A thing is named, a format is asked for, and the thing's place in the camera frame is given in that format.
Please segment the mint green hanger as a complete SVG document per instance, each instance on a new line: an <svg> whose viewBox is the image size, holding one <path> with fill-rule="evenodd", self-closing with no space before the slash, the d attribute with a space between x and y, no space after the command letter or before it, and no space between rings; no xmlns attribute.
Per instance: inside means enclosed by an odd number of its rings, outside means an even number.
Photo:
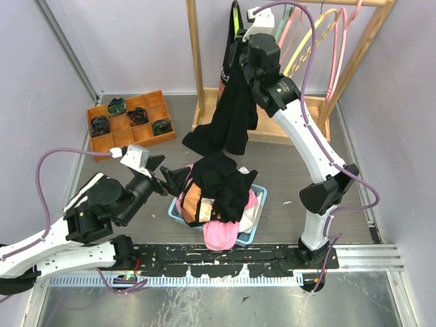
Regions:
<svg viewBox="0 0 436 327"><path fill-rule="evenodd" d="M279 24L277 26L277 30L275 32L275 40L276 40L276 42L279 42L279 40L280 40L280 38L282 36L284 27L285 27L287 21L289 20L290 16L292 15L293 11L294 11L294 7L293 6L285 5L285 7L283 9L283 13L282 13L281 19L280 19Z"/></svg>

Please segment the lime green hanger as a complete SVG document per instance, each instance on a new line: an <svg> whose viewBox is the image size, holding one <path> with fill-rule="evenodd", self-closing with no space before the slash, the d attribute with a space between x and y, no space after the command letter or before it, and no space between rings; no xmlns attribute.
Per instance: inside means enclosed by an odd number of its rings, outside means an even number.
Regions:
<svg viewBox="0 0 436 327"><path fill-rule="evenodd" d="M232 4L232 17L233 17L233 23L234 23L234 34L236 35L239 30L239 19L238 19L238 4L233 3Z"/></svg>

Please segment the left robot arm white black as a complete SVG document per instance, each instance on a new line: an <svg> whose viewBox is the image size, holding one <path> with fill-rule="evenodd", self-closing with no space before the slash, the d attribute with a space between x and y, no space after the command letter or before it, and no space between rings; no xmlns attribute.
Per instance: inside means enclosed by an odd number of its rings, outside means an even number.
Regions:
<svg viewBox="0 0 436 327"><path fill-rule="evenodd" d="M128 184L99 172L64 207L63 215L40 234L1 247L1 295L13 296L37 281L86 268L128 270L136 263L132 239L124 234L109 241L113 226L125 227L153 193L178 196L189 168L162 166L164 155L120 160L133 174Z"/></svg>

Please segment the white t shirt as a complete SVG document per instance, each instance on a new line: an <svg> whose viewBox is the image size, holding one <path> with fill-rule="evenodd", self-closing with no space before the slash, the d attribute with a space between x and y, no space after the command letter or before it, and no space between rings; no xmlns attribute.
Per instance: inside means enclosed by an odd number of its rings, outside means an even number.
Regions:
<svg viewBox="0 0 436 327"><path fill-rule="evenodd" d="M255 218L260 207L262 195L256 195L254 190L249 190L249 201L243 211L243 216L239 222L239 233L251 233L255 224Z"/></svg>

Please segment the pink t shirt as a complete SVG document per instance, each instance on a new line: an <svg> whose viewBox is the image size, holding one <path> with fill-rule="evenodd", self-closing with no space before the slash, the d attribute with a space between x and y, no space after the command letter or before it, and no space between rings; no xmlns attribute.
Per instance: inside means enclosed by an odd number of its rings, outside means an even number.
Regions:
<svg viewBox="0 0 436 327"><path fill-rule="evenodd" d="M250 170L245 167L238 168L242 173L248 173ZM177 198L176 208L180 213L180 198ZM222 223L218 221L209 221L204 225L198 226L202 228L204 244L213 251L221 251L231 249L236 244L236 239L240 234L238 232L239 222Z"/></svg>

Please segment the salmon pink metal hanger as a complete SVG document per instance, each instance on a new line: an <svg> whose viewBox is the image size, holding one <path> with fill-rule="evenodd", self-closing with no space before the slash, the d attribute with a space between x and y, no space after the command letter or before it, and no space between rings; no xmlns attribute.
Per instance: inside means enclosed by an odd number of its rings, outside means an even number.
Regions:
<svg viewBox="0 0 436 327"><path fill-rule="evenodd" d="M283 22L283 28L278 39L278 45L281 49L280 63L282 63L290 50L297 32L302 26L304 17L305 14L299 7L285 7L284 16L281 20L281 22Z"/></svg>

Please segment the yellow hanger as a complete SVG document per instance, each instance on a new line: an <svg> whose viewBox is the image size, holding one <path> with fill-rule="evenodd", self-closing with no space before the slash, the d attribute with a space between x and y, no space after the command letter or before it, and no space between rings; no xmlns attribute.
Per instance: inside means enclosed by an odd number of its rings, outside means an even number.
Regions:
<svg viewBox="0 0 436 327"><path fill-rule="evenodd" d="M328 18L332 18L332 21L330 21L326 28L316 37L315 39L315 45L318 46L321 41L323 41L326 36L333 31L334 37L333 37L333 55L332 55L332 69L331 69L331 75L337 71L337 44L339 39L339 19L343 16L341 10L333 8L329 9L323 14L321 14L318 19L314 22L315 29L317 29L321 24L325 23ZM309 46L309 42L311 41L311 38L313 37L313 31L312 29L309 29L305 36L300 41L299 45L297 45L294 54L290 57L289 61L287 62L287 65L284 69L284 74L287 77L292 77L294 75L294 72L299 70L300 66L309 58L309 55L312 51L312 46Z"/></svg>

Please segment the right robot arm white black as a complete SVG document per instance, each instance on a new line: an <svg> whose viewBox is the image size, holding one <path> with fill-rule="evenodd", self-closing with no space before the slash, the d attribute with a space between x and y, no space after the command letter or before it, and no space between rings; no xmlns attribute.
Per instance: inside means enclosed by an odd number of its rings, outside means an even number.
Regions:
<svg viewBox="0 0 436 327"><path fill-rule="evenodd" d="M312 183L299 193L306 209L305 228L298 239L298 258L315 268L326 257L330 241L330 214L341 203L358 175L332 149L312 119L301 92L280 72L280 48L267 33L249 35L239 29L230 51L230 63L243 73L254 102L287 134L300 153Z"/></svg>

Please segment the black printed t shirt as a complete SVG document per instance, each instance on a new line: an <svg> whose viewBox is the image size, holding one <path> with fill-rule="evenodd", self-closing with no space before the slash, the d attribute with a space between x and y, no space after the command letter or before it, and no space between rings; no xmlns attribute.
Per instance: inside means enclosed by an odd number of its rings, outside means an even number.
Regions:
<svg viewBox="0 0 436 327"><path fill-rule="evenodd" d="M239 222L257 175L257 170L242 173L221 151L203 157L192 165L179 196L181 217L191 227L209 221Z"/></svg>

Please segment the pink plastic hanger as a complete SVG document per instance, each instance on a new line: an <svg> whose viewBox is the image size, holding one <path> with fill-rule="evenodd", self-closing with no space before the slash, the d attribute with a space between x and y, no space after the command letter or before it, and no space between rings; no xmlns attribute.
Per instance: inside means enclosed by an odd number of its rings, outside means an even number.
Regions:
<svg viewBox="0 0 436 327"><path fill-rule="evenodd" d="M339 81L339 74L341 72L343 57L345 54L345 46L347 42L347 31L351 22L358 15L360 8L362 6L362 0L357 2L357 5L353 12L348 15L345 7L341 7L338 10L338 14L334 19L334 39L333 39L333 52L332 52L332 65L330 72L330 80L328 84L328 90L326 94L326 98L324 100L325 104L328 104L333 96L333 93L337 87ZM339 41L339 19L342 19L342 30L341 30L341 46L338 46Z"/></svg>

